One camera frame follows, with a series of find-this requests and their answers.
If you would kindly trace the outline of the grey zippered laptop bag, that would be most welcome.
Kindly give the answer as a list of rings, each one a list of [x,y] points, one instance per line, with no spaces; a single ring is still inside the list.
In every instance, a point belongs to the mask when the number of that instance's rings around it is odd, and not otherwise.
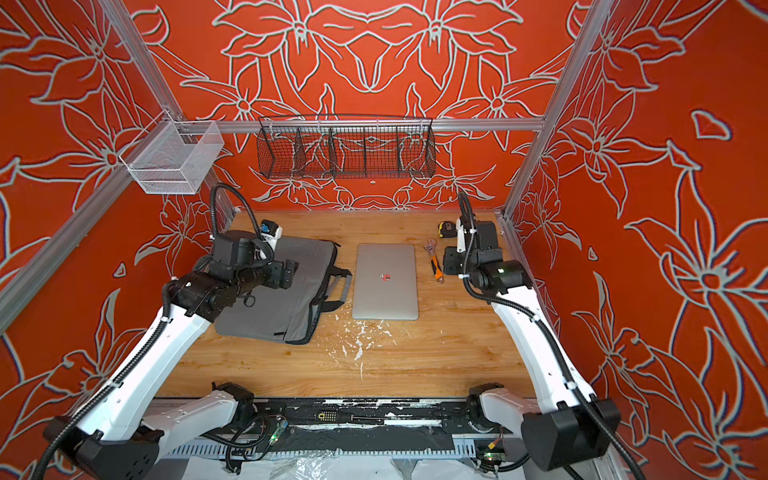
[[[260,286],[224,310],[214,323],[222,336],[289,345],[308,344],[325,313],[345,305],[353,274],[336,265],[340,245],[330,240],[282,237],[276,259],[293,261],[291,285]]]

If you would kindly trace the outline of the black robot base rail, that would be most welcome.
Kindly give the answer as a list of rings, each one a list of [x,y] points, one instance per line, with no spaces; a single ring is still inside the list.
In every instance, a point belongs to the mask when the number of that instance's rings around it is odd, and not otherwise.
[[[276,428],[351,429],[363,427],[432,428],[447,433],[510,434],[487,417],[475,395],[448,398],[256,398],[231,423],[204,433],[236,443],[253,442]]]

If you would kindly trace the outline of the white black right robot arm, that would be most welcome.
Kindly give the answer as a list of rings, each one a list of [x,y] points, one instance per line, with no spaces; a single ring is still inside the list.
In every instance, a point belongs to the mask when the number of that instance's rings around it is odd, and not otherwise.
[[[533,464],[542,471],[562,470],[580,478],[575,466],[597,461],[614,450],[632,476],[645,474],[617,434],[621,413],[615,402],[599,398],[578,372],[546,319],[534,282],[524,266],[506,260],[496,226],[480,221],[469,197],[458,195],[457,244],[447,249],[444,265],[467,293],[487,303],[501,319],[523,360],[534,387],[534,399],[511,393],[498,383],[471,389],[470,420],[499,439],[477,455],[476,470],[493,476]],[[502,440],[521,440],[514,456]]]

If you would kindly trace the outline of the silver laptop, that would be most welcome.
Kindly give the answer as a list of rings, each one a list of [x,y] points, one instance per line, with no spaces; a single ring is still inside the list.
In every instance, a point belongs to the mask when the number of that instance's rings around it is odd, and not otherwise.
[[[415,248],[411,244],[360,244],[354,272],[355,320],[419,318]]]

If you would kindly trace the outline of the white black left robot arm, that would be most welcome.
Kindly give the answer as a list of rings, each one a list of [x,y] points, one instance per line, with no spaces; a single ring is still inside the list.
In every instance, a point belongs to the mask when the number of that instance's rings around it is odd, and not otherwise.
[[[212,250],[188,274],[162,287],[162,306],[141,340],[95,394],[46,427],[49,441],[32,478],[45,477],[55,454],[94,479],[142,479],[162,456],[229,424],[241,405],[216,389],[169,417],[145,412],[189,347],[257,287],[287,289],[297,265],[275,257],[282,227],[246,211],[251,230],[211,233]]]

